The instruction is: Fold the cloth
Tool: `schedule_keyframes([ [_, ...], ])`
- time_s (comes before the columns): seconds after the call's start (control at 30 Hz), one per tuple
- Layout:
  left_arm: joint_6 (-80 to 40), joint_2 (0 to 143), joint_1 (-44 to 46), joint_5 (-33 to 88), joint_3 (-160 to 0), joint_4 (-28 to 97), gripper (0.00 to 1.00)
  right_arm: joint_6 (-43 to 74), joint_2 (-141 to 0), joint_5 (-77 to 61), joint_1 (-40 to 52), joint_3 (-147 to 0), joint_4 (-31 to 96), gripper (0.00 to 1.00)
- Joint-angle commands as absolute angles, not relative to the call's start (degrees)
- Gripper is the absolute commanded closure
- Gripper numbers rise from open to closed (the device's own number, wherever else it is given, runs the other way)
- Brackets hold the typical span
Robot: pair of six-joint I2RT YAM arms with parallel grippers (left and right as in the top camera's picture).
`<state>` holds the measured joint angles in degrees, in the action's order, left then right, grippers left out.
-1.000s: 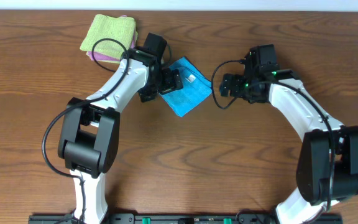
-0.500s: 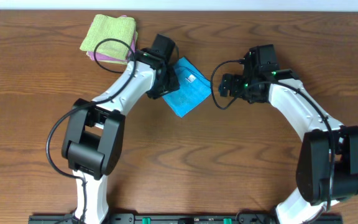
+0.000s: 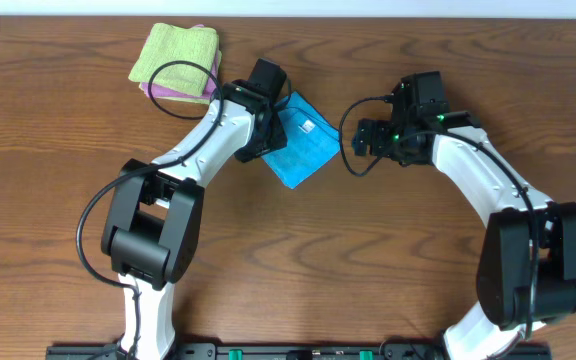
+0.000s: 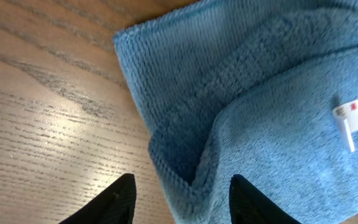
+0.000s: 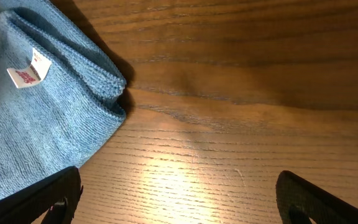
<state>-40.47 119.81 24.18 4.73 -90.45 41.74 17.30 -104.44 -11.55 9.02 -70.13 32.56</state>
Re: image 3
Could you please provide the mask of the blue cloth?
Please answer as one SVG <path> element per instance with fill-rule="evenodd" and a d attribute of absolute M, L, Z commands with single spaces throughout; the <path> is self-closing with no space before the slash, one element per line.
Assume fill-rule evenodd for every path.
<path fill-rule="evenodd" d="M 279 119 L 287 137 L 284 148 L 262 156 L 289 189 L 295 189 L 340 151 L 338 130 L 294 91 Z"/>

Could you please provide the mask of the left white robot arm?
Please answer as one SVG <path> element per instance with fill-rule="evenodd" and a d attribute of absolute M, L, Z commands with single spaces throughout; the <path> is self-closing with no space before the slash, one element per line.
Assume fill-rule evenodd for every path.
<path fill-rule="evenodd" d="M 230 157 L 245 163 L 286 146 L 277 103 L 286 80 L 279 65 L 258 59 L 248 79 L 216 88 L 206 114 L 173 149 L 121 169 L 101 238 L 126 300 L 117 358 L 171 352 L 174 288 L 198 247 L 205 189 Z"/>

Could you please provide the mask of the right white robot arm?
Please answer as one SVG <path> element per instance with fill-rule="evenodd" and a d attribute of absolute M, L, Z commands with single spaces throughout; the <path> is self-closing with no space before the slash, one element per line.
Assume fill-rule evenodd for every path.
<path fill-rule="evenodd" d="M 474 115 L 451 110 L 439 72 L 406 76 L 381 100 L 390 104 L 390 118 L 360 120 L 354 153 L 435 167 L 486 228 L 477 301 L 424 358 L 536 358 L 539 351 L 523 342 L 576 313 L 576 203 L 557 203 L 535 189 L 496 151 Z"/>

